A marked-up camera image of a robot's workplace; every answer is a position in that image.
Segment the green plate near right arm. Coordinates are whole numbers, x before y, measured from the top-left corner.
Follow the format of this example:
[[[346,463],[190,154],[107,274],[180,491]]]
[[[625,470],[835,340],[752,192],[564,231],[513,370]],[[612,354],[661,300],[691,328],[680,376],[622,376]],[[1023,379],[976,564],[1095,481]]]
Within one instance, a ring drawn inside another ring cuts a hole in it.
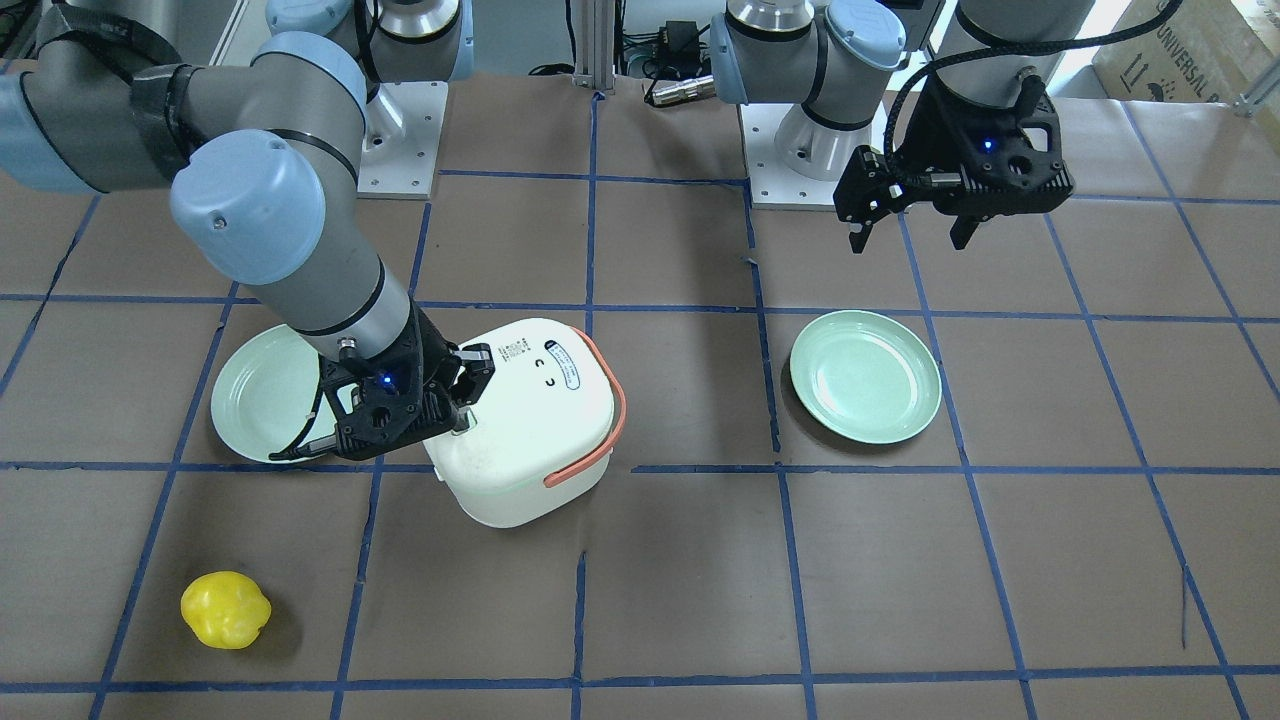
[[[808,414],[864,445],[919,436],[942,402],[938,363],[902,323],[863,310],[827,313],[792,343],[790,379]]]

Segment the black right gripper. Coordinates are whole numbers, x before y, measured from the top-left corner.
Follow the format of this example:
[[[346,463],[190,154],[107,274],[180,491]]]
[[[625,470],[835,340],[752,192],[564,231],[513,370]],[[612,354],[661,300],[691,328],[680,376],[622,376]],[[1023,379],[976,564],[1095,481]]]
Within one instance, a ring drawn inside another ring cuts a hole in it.
[[[302,462],[334,454],[366,460],[474,424],[475,405],[497,374],[490,345],[445,340],[420,309],[381,352],[362,357],[343,340],[338,359],[320,359],[319,389],[335,425],[330,436],[268,455],[270,462]]]

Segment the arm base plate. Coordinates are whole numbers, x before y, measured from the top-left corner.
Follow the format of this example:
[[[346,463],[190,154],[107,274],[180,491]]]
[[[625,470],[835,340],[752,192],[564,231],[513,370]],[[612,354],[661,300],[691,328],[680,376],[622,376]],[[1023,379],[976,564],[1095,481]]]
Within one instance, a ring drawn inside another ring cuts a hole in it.
[[[877,104],[870,122],[852,131],[819,124],[799,104],[740,105],[739,118],[753,205],[832,211],[852,150],[881,149],[887,113]]]
[[[433,197],[449,90],[443,81],[379,85],[366,105],[361,199]]]

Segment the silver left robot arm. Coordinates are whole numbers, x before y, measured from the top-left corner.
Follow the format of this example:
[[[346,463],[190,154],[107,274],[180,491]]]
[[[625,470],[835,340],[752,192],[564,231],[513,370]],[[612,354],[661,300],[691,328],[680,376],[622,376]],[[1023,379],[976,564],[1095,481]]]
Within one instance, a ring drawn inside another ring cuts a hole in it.
[[[965,249],[995,217],[1041,214],[1074,191],[1060,149],[1044,73],[1071,40],[1088,1],[960,1],[941,53],[975,59],[929,72],[900,143],[884,127],[882,149],[858,141],[881,92],[915,49],[901,3],[728,1],[710,22],[708,54],[719,99],[788,104],[800,124],[781,152],[797,168],[836,181],[835,210],[861,252],[872,227],[915,202],[951,217]]]

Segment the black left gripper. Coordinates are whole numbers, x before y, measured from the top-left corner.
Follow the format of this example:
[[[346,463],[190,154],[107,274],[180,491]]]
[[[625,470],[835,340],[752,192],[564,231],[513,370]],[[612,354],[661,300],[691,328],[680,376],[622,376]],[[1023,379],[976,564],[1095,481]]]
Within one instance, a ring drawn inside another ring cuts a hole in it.
[[[984,108],[929,78],[904,141],[892,152],[855,147],[833,193],[854,254],[873,225],[915,202],[955,217],[950,241],[963,251],[993,217],[1048,213],[1075,191],[1062,158],[1059,115],[1039,76],[1015,83],[1007,108]]]

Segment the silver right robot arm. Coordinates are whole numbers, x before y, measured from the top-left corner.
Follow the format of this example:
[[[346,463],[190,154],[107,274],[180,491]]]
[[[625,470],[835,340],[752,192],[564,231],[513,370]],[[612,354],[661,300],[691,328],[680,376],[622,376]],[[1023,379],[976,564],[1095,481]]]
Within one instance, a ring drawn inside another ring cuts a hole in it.
[[[186,63],[110,3],[54,1],[3,78],[3,169],[46,192],[165,188],[177,225],[282,325],[239,351],[237,454],[365,460],[447,433],[495,375],[447,341],[355,220],[383,83],[470,73],[466,1],[271,1],[244,67]]]

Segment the green plate near left arm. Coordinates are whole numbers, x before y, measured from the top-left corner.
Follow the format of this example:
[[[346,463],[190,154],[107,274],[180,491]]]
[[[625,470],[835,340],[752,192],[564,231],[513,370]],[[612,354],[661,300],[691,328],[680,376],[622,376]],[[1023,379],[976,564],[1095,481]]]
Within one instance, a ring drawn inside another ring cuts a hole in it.
[[[239,347],[220,370],[210,413],[221,442],[256,462],[293,442],[329,436],[335,419],[319,389],[320,355],[288,325],[275,325]]]

